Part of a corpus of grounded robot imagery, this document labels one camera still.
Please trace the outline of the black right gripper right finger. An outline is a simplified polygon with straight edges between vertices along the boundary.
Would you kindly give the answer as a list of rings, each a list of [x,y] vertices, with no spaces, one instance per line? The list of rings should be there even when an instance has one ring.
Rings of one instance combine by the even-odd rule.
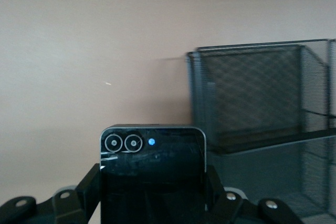
[[[205,175],[205,223],[260,223],[257,206],[234,191],[226,191],[214,166]]]

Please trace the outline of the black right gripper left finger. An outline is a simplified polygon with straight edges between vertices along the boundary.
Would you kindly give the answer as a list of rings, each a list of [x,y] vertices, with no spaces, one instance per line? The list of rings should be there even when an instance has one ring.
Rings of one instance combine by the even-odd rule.
[[[54,194],[54,223],[88,223],[100,202],[100,166],[94,164],[80,183]]]

